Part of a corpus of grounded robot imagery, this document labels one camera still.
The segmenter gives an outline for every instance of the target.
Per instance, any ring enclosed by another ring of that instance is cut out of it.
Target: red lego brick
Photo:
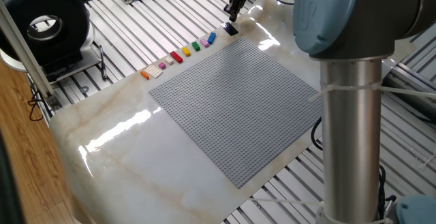
[[[178,63],[182,63],[183,62],[183,59],[182,59],[182,57],[180,57],[177,53],[175,53],[174,51],[172,51],[171,53],[170,53],[170,56],[174,59],[174,60],[176,60]]]

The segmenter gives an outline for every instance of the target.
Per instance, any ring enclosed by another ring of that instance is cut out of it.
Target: green lego brick
[[[197,44],[197,42],[192,43],[192,47],[194,48],[194,50],[200,51],[200,46]]]

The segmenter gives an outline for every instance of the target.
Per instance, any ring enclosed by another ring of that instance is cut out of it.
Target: metal slotted platform
[[[222,10],[227,1],[138,0],[130,5],[121,0],[88,2],[86,7],[96,33],[92,49],[99,53],[97,46],[103,46],[109,79],[102,80],[101,66],[97,65],[56,83],[54,90],[61,105],[66,108],[86,99],[170,51],[210,33],[228,21]],[[246,2],[241,13],[252,4],[253,0]],[[421,52],[434,52],[436,31],[430,29],[411,41]],[[405,61],[421,63],[416,56]],[[428,79],[434,81],[434,72]],[[80,92],[83,86],[89,88],[87,93]],[[436,149],[436,133],[403,106],[407,105],[396,97],[383,95],[381,164],[387,172],[386,195],[436,197],[436,164],[429,163],[424,171],[418,169]],[[253,197],[319,202],[324,197],[323,179],[322,152],[310,146]],[[223,223],[315,223],[316,211],[315,206],[246,201]]]

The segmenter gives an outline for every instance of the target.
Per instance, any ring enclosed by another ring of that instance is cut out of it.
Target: wooden floor
[[[23,73],[0,60],[0,130],[28,224],[79,224],[72,217],[55,143],[44,121],[29,120],[31,93]],[[41,116],[38,108],[34,116]]]

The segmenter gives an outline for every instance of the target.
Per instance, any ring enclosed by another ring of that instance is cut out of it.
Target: yellow lego brick
[[[191,55],[190,51],[186,47],[183,47],[182,51],[183,51],[183,54],[185,54],[185,56],[187,56],[187,57],[189,57]]]

